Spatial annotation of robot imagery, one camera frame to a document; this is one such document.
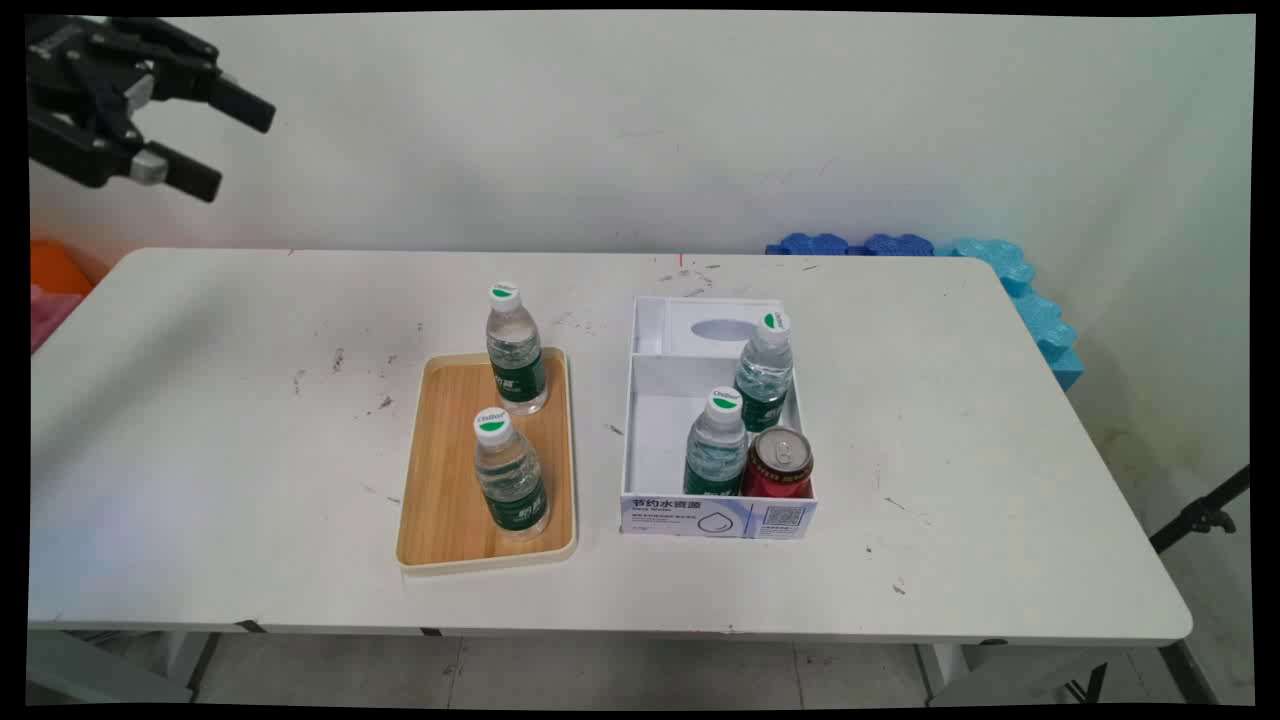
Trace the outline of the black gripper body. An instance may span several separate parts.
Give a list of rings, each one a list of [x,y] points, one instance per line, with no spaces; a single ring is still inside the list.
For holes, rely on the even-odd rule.
[[[27,20],[29,158],[91,188],[132,176],[145,150],[132,115],[155,85],[146,61],[104,54],[105,36],[83,18]]]

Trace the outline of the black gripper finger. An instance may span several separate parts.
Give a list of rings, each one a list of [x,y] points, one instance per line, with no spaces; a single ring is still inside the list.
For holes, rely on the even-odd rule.
[[[120,32],[150,64],[154,101],[202,102],[260,133],[270,131],[275,106],[225,73],[207,40],[166,20],[122,20]]]
[[[138,184],[165,184],[204,202],[214,202],[221,173],[174,149],[147,142],[131,159],[131,179]]]

